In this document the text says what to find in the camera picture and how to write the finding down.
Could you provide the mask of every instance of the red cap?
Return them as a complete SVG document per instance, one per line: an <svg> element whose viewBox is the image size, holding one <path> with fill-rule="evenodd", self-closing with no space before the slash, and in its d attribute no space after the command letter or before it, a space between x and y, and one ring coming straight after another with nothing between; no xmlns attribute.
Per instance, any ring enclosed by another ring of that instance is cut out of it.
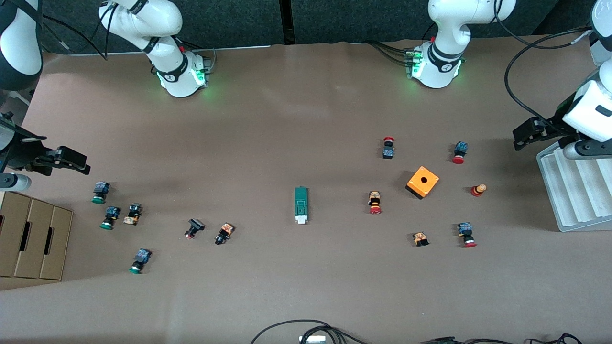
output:
<svg viewBox="0 0 612 344"><path fill-rule="evenodd" d="M482 196L482 194L481 194L481 193L476 192L476 187L473 187L473 188L472 188L472 196L480 197L480 196Z"/></svg>

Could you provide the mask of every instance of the tan panel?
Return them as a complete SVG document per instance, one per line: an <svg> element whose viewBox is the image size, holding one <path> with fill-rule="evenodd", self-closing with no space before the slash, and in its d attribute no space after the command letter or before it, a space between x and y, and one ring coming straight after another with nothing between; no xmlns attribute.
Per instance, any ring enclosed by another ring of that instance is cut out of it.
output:
<svg viewBox="0 0 612 344"><path fill-rule="evenodd" d="M0 277L0 290L24 288L26 286L56 283L55 280L21 279L19 277Z"/></svg>
<svg viewBox="0 0 612 344"><path fill-rule="evenodd" d="M71 221L72 211L59 207L53 208L53 218L51 218L53 236L51 237L49 254L45 255L42 261L42 268L40 270L41 279L62 279L62 269L64 268Z"/></svg>
<svg viewBox="0 0 612 344"><path fill-rule="evenodd" d="M3 192L0 215L4 217L0 227L0 276L13 276L23 227L28 217L30 197Z"/></svg>
<svg viewBox="0 0 612 344"><path fill-rule="evenodd" d="M52 205L39 200L32 200L28 215L28 221L32 223L28 244L25 251L19 252L14 276L35 279L40 275L52 215Z"/></svg>

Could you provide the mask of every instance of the black slot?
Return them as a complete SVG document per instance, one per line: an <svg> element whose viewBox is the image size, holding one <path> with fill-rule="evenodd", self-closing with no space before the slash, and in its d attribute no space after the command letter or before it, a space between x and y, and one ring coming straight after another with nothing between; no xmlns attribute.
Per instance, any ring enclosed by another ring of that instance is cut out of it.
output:
<svg viewBox="0 0 612 344"><path fill-rule="evenodd" d="M280 4L280 19L283 23L283 35L285 44L296 43L296 35L293 30L293 11L291 10L291 0L278 0Z"/></svg>
<svg viewBox="0 0 612 344"><path fill-rule="evenodd" d="M19 243L19 251L25 251L28 248L28 240L30 239L30 228L32 228L32 222L26 222L23 227L23 235L21 236L21 242Z"/></svg>
<svg viewBox="0 0 612 344"><path fill-rule="evenodd" d="M53 227L49 227L47 232L47 243L45 244L45 254L48 255L51 250L51 240L53 238Z"/></svg>

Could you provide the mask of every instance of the beige box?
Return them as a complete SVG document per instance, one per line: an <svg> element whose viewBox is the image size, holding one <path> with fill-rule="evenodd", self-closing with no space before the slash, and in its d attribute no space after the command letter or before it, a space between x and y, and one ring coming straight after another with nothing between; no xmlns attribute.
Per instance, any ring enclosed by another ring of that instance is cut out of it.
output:
<svg viewBox="0 0 612 344"><path fill-rule="evenodd" d="M0 192L0 290L62 279L72 211Z"/></svg>

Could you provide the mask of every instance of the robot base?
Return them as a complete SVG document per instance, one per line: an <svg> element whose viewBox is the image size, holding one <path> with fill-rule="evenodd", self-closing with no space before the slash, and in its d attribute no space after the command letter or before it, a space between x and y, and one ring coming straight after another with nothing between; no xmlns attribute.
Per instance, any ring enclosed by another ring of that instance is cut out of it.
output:
<svg viewBox="0 0 612 344"><path fill-rule="evenodd" d="M448 72L440 72L427 53L430 46L431 42L425 42L423 45L415 47L414 51L406 53L404 61L407 63L406 72L408 73L408 78L417 79L429 88L446 87L459 74L461 61L455 67L448 64L447 66L451 67Z"/></svg>
<svg viewBox="0 0 612 344"><path fill-rule="evenodd" d="M211 59L196 55L191 51L185 51L188 68L179 76L177 81L171 83L165 81L159 73L157 77L170 95L177 98L188 97L199 89L208 87L208 79L211 71Z"/></svg>

